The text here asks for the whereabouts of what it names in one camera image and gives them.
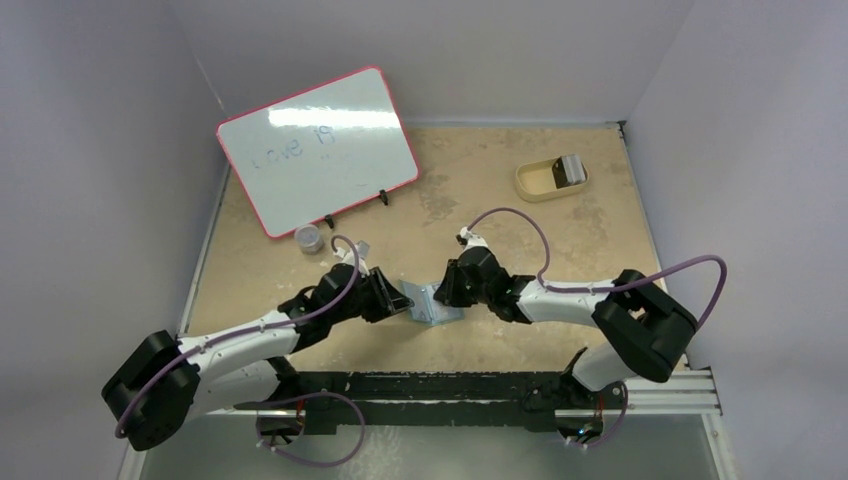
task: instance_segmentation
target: gray floor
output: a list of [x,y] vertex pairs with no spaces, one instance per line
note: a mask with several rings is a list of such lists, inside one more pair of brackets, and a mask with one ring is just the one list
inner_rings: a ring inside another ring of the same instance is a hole
[[[297,465],[258,450],[249,417],[203,417],[147,455],[142,478],[454,479],[717,478],[698,416],[632,416],[595,450],[563,446],[556,434],[520,428],[368,427],[359,454],[336,468]],[[345,455],[357,427],[296,440],[290,451],[315,460]]]

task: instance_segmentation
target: whiteboard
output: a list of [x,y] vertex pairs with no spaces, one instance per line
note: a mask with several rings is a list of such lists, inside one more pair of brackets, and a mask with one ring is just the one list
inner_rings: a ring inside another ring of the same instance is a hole
[[217,135],[270,237],[418,178],[377,67],[226,120]]

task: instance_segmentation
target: wooden board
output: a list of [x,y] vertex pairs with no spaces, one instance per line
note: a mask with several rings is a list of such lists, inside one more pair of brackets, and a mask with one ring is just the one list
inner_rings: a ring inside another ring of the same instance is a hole
[[[397,283],[442,278],[460,249],[454,235],[497,206],[533,216],[551,240],[548,279],[589,281],[624,268],[657,270],[651,237],[617,129],[410,129],[421,178],[390,195],[341,214],[336,231],[371,244],[368,263]],[[592,172],[577,195],[530,204],[513,186],[521,164],[577,153]],[[543,249],[535,231],[503,213],[475,231],[510,272],[535,273]],[[321,226],[325,238],[329,229]],[[309,257],[291,237],[268,238],[244,190],[231,178],[200,279],[189,333],[205,334],[253,320],[315,284],[333,264],[329,251]],[[597,329],[547,322],[505,323],[485,307],[464,320],[428,328],[406,315],[378,324],[350,320],[323,342],[292,356],[308,370],[518,371],[562,369]]]

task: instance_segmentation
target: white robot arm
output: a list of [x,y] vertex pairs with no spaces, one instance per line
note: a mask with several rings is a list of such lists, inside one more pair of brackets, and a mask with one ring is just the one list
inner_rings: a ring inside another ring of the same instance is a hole
[[597,282],[543,284],[539,276],[507,273],[486,241],[468,228],[457,240],[465,248],[448,261],[434,298],[452,307],[483,303],[508,322],[600,328],[608,341],[578,353],[569,372],[591,392],[634,376],[667,381],[697,330],[695,318],[653,283],[615,291],[645,278],[637,271]]
[[323,340],[339,322],[362,317],[375,323],[408,310],[412,301],[379,268],[366,268],[367,244],[355,248],[358,262],[352,250],[337,250],[341,261],[316,286],[256,320],[197,337],[174,339],[164,330],[149,335],[101,392],[119,433],[146,450],[195,417],[273,398],[279,379],[290,373],[284,355]]

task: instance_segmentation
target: white wall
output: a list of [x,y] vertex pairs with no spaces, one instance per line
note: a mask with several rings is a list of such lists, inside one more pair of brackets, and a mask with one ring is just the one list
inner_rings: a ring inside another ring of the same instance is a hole
[[846,79],[844,0],[696,0],[626,130],[663,263],[728,261],[691,354],[744,478],[848,478]]
[[692,0],[173,0],[228,114],[364,65],[407,121],[627,117]]
[[173,329],[224,162],[163,2],[0,1],[0,477],[114,479],[100,389]]

